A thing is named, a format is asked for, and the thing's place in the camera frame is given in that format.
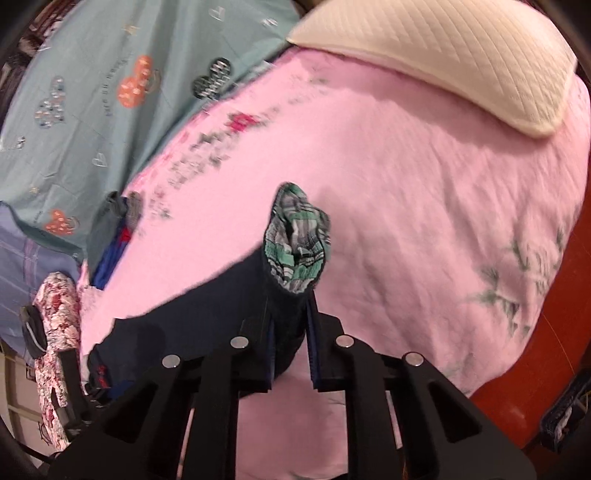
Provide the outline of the teal heart print quilt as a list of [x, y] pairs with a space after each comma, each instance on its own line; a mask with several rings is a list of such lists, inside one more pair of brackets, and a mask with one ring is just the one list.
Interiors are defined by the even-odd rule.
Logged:
[[108, 194], [176, 126], [286, 46], [290, 1], [84, 1], [28, 67], [1, 129], [1, 200], [81, 256]]

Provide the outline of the blue plaid pillowcase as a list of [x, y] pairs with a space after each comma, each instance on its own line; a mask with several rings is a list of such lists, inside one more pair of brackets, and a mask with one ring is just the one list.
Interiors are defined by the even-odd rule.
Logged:
[[20, 308], [34, 300], [50, 273], [61, 272], [76, 282], [79, 267], [72, 257], [42, 247], [26, 237], [5, 204], [1, 204], [0, 219], [1, 339], [32, 365], [34, 360], [23, 338]]

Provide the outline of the pink floral bed sheet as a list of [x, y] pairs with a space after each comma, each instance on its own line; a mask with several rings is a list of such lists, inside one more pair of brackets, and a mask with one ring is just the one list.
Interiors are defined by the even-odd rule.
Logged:
[[280, 185], [329, 215], [315, 296], [349, 334], [422, 353], [472, 394], [523, 353], [583, 203], [590, 98], [542, 140], [404, 74], [290, 49], [195, 115], [131, 183], [145, 208], [83, 353], [263, 242]]

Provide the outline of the black bag with grey trim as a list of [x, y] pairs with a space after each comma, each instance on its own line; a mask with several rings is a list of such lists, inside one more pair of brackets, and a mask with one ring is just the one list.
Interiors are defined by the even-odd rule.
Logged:
[[47, 353], [47, 337], [38, 308], [31, 304], [22, 307], [19, 318], [28, 353], [35, 360], [42, 358]]

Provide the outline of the dark green folded garment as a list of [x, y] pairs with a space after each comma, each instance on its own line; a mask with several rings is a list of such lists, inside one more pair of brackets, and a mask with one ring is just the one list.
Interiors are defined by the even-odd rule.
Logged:
[[103, 252], [112, 241], [120, 221], [125, 220], [133, 234], [141, 218], [142, 209], [143, 197], [135, 191], [132, 191], [127, 196], [121, 196], [117, 192], [111, 192], [103, 200], [94, 216], [87, 241], [87, 271], [89, 280], [98, 266]]

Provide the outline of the black pants with grey cuffs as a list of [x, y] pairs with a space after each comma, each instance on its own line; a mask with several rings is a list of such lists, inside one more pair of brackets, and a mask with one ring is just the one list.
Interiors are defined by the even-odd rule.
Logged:
[[331, 222], [294, 183], [276, 191], [263, 242], [211, 281], [148, 313], [115, 320], [85, 361], [86, 389], [121, 395], [167, 355], [206, 356], [242, 335], [263, 379], [290, 367], [304, 340], [307, 303], [329, 259]]

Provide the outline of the red wooden bed frame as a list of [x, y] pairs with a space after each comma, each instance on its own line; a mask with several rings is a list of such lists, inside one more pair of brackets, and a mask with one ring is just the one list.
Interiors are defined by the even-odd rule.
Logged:
[[590, 343], [590, 195], [565, 250], [562, 266], [519, 361], [481, 387], [472, 401], [515, 444], [538, 434], [542, 416], [582, 368]]

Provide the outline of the blue folded garment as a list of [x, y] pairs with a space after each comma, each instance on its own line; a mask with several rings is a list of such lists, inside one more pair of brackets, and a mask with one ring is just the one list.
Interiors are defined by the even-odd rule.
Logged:
[[98, 263], [92, 277], [90, 278], [90, 285], [103, 290], [110, 280], [119, 260], [121, 259], [126, 247], [131, 240], [131, 230], [127, 226], [125, 220], [121, 220], [117, 226], [115, 235], [109, 243], [101, 260]]

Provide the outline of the white quilted pillow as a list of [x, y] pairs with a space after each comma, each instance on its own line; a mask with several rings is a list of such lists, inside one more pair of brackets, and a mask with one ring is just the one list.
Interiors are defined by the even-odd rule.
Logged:
[[287, 36], [438, 86], [532, 137], [563, 122], [575, 53], [521, 1], [322, 2]]

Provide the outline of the red rose floral pillow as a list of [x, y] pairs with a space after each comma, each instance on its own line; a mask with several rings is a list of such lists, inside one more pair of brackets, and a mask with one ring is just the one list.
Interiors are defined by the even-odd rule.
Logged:
[[58, 353], [80, 346], [80, 303], [75, 283], [65, 274], [49, 274], [40, 286], [33, 305], [39, 310], [47, 339], [47, 351], [35, 361], [35, 380], [43, 425], [53, 447], [69, 445], [64, 428], [52, 405], [55, 392], [59, 407], [66, 406], [63, 369]]

